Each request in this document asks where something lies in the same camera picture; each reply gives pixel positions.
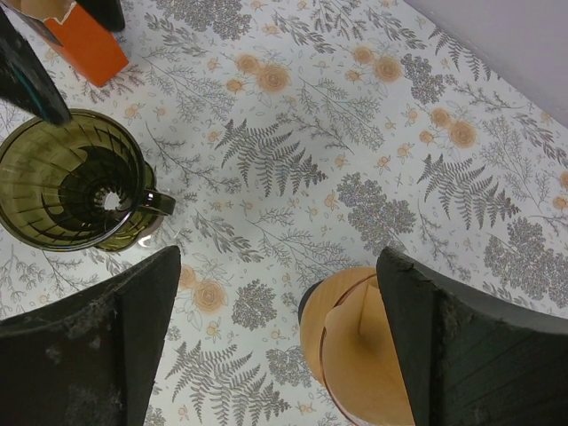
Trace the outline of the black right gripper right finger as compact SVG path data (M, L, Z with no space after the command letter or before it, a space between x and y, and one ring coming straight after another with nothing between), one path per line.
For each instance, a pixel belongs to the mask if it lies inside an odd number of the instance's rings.
M450 279L394 248L379 289L418 425L565 425L567 321Z

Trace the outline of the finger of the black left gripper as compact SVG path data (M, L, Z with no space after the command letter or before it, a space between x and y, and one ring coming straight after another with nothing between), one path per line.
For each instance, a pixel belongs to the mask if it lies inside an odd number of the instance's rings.
M1 10L1 99L53 125L72 115L31 45Z

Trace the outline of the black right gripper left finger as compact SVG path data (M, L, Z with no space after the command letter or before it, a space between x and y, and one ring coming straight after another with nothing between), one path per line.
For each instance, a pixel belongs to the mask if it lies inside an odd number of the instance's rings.
M169 246L1 322L3 425L141 425L181 273Z

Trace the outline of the single brown paper coffee filter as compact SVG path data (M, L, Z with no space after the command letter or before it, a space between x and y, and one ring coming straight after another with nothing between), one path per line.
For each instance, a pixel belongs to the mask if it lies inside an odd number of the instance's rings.
M358 279L325 318L319 364L329 397L354 425L414 425L378 279Z

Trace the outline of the dark green glass jar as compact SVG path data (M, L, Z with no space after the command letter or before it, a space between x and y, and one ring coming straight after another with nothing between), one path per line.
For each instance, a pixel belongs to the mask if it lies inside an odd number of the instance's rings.
M101 113L75 108L63 126L34 118L1 145L1 224L34 248L122 251L175 207L135 138Z

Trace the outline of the round bamboo dripper holder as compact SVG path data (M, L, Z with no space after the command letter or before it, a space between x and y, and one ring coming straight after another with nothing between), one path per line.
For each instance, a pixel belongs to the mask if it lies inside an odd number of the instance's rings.
M300 346L308 368L321 385L320 341L325 318L344 294L366 280L377 285L374 268L360 266L336 272L308 288L298 305Z

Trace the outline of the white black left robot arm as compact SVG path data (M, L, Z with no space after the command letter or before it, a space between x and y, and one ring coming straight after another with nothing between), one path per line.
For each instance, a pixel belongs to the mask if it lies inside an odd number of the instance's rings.
M75 71L98 87L128 65L114 39L115 33L125 29L118 1L3 1L1 99L51 124L70 122L70 111L6 11L19 16Z

